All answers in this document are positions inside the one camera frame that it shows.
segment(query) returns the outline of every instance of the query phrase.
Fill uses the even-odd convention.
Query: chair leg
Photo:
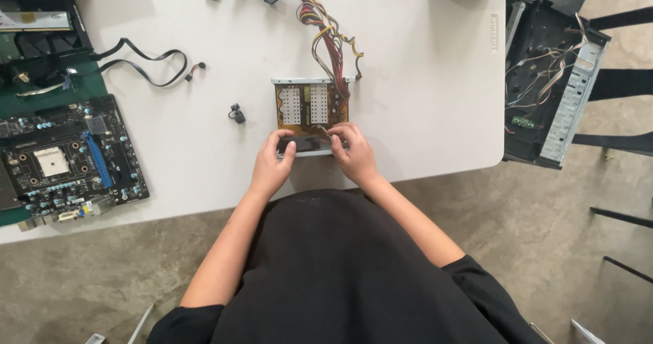
[[[596,30],[606,30],[649,22],[653,22],[653,6],[594,18],[590,20],[590,27]]]
[[[651,278],[650,276],[648,276],[646,274],[643,274],[643,273],[640,273],[637,270],[633,269],[632,267],[630,267],[628,265],[624,265],[624,264],[622,264],[621,262],[619,262],[617,260],[609,258],[608,256],[603,256],[603,259],[605,261],[608,261],[611,264],[614,264],[614,265],[617,265],[618,267],[621,267],[622,269],[624,269],[625,271],[633,274],[634,276],[640,277],[640,278],[644,279],[645,281],[648,281],[649,283],[653,284],[653,278]]]
[[[600,209],[598,207],[591,207],[590,211],[594,214],[607,216],[608,218],[613,218],[616,220],[621,220],[622,222],[637,224],[638,226],[645,226],[647,228],[653,229],[653,220],[638,218],[636,216],[617,213],[616,211],[610,211],[605,209]]]
[[[572,143],[593,147],[607,147],[615,150],[636,152],[641,155],[653,156],[653,132],[637,136],[603,136],[575,135]]]
[[[653,69],[601,69],[589,101],[653,95]]]

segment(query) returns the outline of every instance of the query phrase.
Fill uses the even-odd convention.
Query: circuit board
[[[334,124],[349,120],[349,103],[335,86],[324,80],[273,81],[276,92],[278,128],[295,136],[319,135]]]
[[[150,196],[115,97],[32,114],[0,120],[0,173],[13,186],[0,187],[0,210],[26,208],[22,230]]]

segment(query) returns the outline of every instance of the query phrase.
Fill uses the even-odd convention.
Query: person
[[[545,343],[499,282],[377,172],[356,124],[329,134],[365,196],[313,190],[266,206],[296,153],[291,142],[277,161],[292,131],[273,131],[248,191],[148,343]]]

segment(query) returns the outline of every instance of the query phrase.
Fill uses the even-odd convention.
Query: person's right hand
[[[350,180],[364,188],[364,185],[379,175],[374,151],[355,123],[338,123],[329,130],[329,135],[333,155]],[[348,152],[342,147],[342,140],[347,140]]]

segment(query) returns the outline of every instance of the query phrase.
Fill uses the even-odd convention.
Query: hand
[[[291,130],[276,130],[268,136],[256,157],[249,191],[260,194],[269,200],[283,186],[290,175],[297,144],[294,141],[288,144],[281,162],[277,160],[277,145],[279,145],[279,139],[292,135],[294,132]]]
[[[342,172],[362,189],[377,178],[374,150],[354,123],[338,123],[329,130],[331,149],[340,163]],[[342,147],[342,139],[347,140],[349,151]]]

